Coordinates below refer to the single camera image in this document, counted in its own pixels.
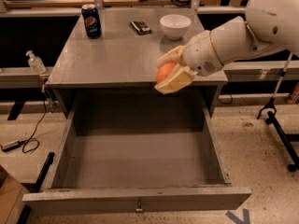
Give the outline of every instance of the white bowl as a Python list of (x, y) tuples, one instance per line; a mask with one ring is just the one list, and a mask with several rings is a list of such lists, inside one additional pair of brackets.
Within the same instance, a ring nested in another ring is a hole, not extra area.
[(178, 14), (170, 14), (160, 19), (163, 33), (171, 40), (178, 40), (188, 31), (191, 20)]

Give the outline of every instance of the cabinet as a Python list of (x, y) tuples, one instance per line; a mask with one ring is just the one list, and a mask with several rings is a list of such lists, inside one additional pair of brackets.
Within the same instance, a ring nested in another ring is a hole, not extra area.
[[(192, 20), (178, 41), (159, 25), (171, 13)], [(47, 185), (23, 200), (46, 215), (236, 209), (251, 190), (232, 186), (210, 122), (223, 71), (173, 95), (153, 89), (157, 59), (202, 29), (194, 10), (108, 8), (100, 18), (98, 39), (79, 18), (47, 82), (67, 123)]]

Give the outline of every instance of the drawer front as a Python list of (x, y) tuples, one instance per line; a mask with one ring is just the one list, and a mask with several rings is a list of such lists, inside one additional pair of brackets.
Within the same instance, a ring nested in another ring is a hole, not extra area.
[(23, 201), (42, 215), (84, 215), (115, 212), (235, 210), (250, 194), (250, 189), (232, 187), (85, 189), (25, 194)]

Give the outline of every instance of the drawer handle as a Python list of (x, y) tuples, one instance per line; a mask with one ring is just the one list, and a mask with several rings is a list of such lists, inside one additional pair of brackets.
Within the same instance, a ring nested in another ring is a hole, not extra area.
[(135, 211), (136, 211), (137, 213), (143, 213), (143, 212), (144, 212), (144, 210), (143, 210), (143, 208), (142, 208), (142, 206), (141, 206), (141, 202), (138, 202), (138, 203), (137, 203), (137, 208), (135, 209)]

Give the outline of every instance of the table top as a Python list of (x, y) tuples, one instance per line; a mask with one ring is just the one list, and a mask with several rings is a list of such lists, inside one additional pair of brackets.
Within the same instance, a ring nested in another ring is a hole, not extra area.
[[(171, 13), (192, 20), (186, 35), (177, 41), (165, 37), (160, 28), (160, 18)], [(122, 87), (155, 82), (158, 58), (203, 31), (196, 13), (189, 8), (104, 8), (99, 14), (102, 35), (88, 38), (80, 17), (52, 70), (48, 87)], [(152, 33), (138, 35), (130, 21), (144, 21)], [(226, 82), (227, 78), (220, 71), (209, 77), (196, 77), (195, 81)]]

